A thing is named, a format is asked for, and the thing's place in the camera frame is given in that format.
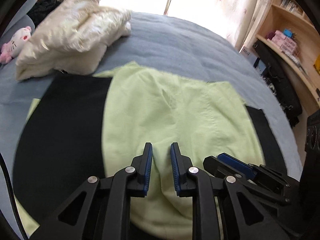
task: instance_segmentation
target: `cable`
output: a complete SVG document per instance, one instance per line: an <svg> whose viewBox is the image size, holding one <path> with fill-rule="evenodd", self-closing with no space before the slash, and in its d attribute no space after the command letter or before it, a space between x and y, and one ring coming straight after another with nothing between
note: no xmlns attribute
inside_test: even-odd
<svg viewBox="0 0 320 240"><path fill-rule="evenodd" d="M0 166L4 175L4 179L5 179L5 183L7 184L7 189L8 189L8 194L9 194L9 198L10 198L10 202L11 202L11 207L12 207L12 211L14 214L14 217L16 219L16 222L18 224L19 230L22 234L22 237L24 240L29 240L27 233L25 232L19 213L18 213L18 209L17 209L17 205L16 205L16 201L14 200L14 194L13 194L13 189L12 189L12 184L11 184L11 180L10 180L10 176L9 176L9 172L7 169L7 166L5 165L4 159L2 157L2 154L0 152Z"/></svg>

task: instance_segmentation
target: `yellow object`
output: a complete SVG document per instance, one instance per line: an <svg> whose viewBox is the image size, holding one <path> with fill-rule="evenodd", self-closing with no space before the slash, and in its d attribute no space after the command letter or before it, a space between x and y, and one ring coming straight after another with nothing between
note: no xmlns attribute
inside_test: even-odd
<svg viewBox="0 0 320 240"><path fill-rule="evenodd" d="M320 55L317 57L315 64L313 65L316 71L320 74Z"/></svg>

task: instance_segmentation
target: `stuffed toy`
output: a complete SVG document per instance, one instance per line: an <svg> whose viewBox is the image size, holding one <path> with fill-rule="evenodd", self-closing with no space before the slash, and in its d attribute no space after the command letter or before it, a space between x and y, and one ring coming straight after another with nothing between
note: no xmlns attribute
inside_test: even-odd
<svg viewBox="0 0 320 240"><path fill-rule="evenodd" d="M21 52L24 44L31 37L31 27L27 26L16 31L8 43L2 45L0 63L7 64Z"/></svg>

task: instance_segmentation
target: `bed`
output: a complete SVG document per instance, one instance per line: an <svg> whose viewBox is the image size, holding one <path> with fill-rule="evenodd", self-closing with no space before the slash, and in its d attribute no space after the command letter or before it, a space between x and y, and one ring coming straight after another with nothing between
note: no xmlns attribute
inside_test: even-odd
<svg viewBox="0 0 320 240"><path fill-rule="evenodd" d="M302 165L285 114L255 69L226 40L199 25L167 16L133 13L131 24L131 36L107 49L97 73L136 61L193 79L230 82L247 105L264 110L288 175L300 178ZM42 97L54 76L18 83L15 60L0 69L0 150L10 172L31 100ZM18 232L3 177L0 188L0 208Z"/></svg>

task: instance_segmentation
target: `black mat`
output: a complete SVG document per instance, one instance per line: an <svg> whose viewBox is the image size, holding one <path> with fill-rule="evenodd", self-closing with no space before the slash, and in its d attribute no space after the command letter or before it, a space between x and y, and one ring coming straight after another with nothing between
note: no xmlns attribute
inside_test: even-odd
<svg viewBox="0 0 320 240"><path fill-rule="evenodd" d="M85 179L105 177L101 130L111 80L57 76L25 125L14 161L13 189L38 223Z"/></svg>
<svg viewBox="0 0 320 240"><path fill-rule="evenodd" d="M261 109L255 109L250 106L246 108L259 138L266 166L287 174L287 168L280 147L271 131L264 112Z"/></svg>

